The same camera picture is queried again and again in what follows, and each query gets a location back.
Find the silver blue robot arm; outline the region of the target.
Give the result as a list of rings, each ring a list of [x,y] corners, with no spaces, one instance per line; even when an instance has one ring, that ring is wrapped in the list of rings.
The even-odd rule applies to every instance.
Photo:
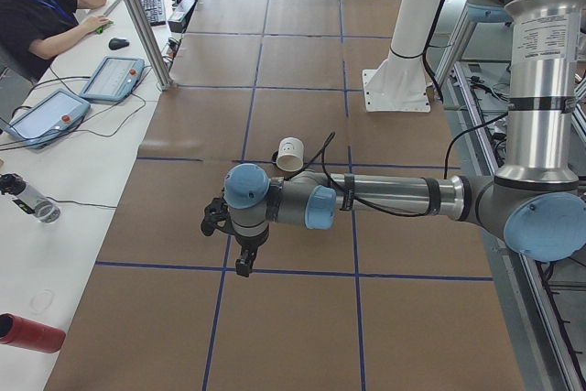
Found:
[[[471,19],[513,23],[505,163],[492,177],[376,177],[300,171],[269,178],[257,165],[232,168],[222,197],[206,210],[205,234],[235,237],[241,276],[252,273],[270,223],[330,228],[337,211],[373,209],[396,217],[445,215],[473,223],[539,262],[585,244],[585,203],[568,165],[585,0],[469,0]]]

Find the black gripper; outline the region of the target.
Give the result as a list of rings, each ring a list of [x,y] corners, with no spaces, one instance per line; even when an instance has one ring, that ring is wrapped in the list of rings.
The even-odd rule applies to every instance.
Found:
[[[236,242],[241,246],[241,253],[235,260],[235,271],[238,276],[249,277],[254,272],[256,252],[266,242],[268,236],[268,227],[260,234],[254,236],[235,235]]]

